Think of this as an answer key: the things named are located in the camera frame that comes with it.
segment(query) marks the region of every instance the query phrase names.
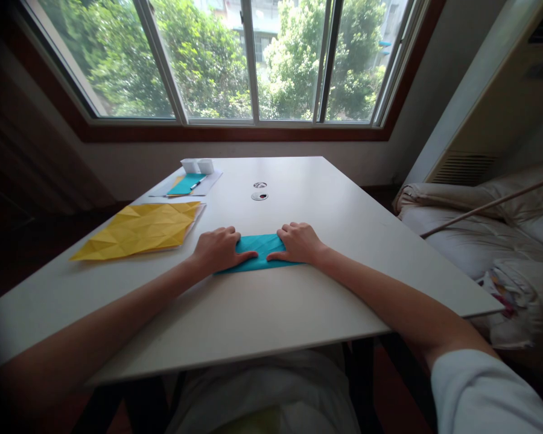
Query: white cup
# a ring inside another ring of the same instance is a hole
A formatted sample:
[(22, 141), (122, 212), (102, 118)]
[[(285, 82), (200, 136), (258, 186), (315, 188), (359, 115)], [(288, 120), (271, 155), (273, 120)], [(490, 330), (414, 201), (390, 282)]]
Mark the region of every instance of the white cup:
[(185, 159), (181, 160), (183, 169), (185, 173), (199, 173), (199, 168), (197, 167), (197, 159)]
[(204, 175), (211, 175), (213, 173), (213, 161), (211, 159), (199, 160), (199, 172)]

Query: finger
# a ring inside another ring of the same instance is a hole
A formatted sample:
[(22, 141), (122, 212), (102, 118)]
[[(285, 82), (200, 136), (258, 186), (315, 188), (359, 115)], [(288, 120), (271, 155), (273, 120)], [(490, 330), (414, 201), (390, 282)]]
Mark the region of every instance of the finger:
[(257, 253), (255, 250), (252, 250), (249, 252), (243, 252), (243, 253), (240, 253), (239, 255), (236, 255), (235, 261), (236, 263), (240, 264), (242, 262), (245, 262), (248, 259), (258, 257), (258, 256), (259, 256), (259, 253)]
[(266, 259), (268, 261), (271, 261), (271, 260), (289, 261), (290, 260), (290, 254), (287, 253), (287, 252), (272, 252), (267, 256)]

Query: forearm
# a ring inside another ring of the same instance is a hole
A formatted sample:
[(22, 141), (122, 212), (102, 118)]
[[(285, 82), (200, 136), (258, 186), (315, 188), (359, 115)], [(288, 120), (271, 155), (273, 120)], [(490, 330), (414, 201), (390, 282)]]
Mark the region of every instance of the forearm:
[(432, 367), (442, 354), (473, 348), (498, 357), (452, 310), (404, 283), (326, 249), (316, 267), (358, 295), (388, 325), (423, 352)]
[(0, 367), (0, 385), (25, 416), (84, 383), (171, 300), (205, 276), (185, 261)]

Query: yellow origami paper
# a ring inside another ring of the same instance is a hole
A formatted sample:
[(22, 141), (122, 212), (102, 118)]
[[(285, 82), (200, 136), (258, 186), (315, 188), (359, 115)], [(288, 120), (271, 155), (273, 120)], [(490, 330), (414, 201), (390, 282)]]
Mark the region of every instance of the yellow origami paper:
[(107, 260), (183, 244), (201, 202), (123, 208), (71, 260)]

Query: small blue paper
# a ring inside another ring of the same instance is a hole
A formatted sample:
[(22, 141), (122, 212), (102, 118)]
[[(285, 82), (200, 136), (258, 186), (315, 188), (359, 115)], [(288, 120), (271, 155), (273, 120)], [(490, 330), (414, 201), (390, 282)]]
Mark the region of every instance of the small blue paper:
[(239, 265), (220, 271), (217, 274), (230, 272), (252, 271), (257, 269), (277, 268), (281, 266), (298, 265), (300, 262), (287, 262), (279, 260), (267, 261), (265, 258), (275, 251), (285, 251), (284, 243), (280, 240), (277, 234), (253, 235), (241, 237), (240, 241), (235, 246), (237, 253), (255, 250), (259, 253), (257, 258), (251, 258)]
[(186, 174), (179, 183), (174, 186), (169, 192), (169, 194), (189, 194), (191, 193), (191, 187), (205, 178), (207, 175), (204, 174)]

